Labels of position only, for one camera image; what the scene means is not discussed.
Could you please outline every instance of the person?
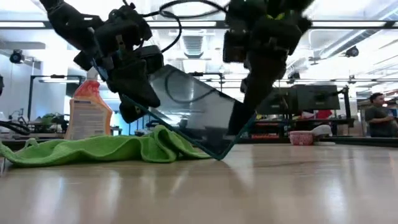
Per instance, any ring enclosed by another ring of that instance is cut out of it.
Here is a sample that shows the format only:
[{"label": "person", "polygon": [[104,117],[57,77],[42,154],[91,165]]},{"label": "person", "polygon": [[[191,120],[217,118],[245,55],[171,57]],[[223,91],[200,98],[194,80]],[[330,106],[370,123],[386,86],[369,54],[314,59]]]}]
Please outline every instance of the person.
[{"label": "person", "polygon": [[389,115],[389,110],[383,107],[384,95],[373,93],[369,98],[372,106],[365,111],[365,120],[369,124],[371,137],[393,138],[398,137],[398,125],[395,118]]}]

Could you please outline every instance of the green microfiber cloth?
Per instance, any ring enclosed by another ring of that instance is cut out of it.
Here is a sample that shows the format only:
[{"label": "green microfiber cloth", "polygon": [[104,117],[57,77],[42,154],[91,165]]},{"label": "green microfiber cloth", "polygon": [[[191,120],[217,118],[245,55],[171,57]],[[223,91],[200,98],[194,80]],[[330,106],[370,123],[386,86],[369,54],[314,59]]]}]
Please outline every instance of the green microfiber cloth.
[{"label": "green microfiber cloth", "polygon": [[0,153],[22,167],[43,167],[77,162],[143,160],[168,163],[177,159],[208,159],[178,134],[158,125],[146,136],[94,136],[77,141],[51,140],[37,144],[35,139],[12,152],[0,142]]}]

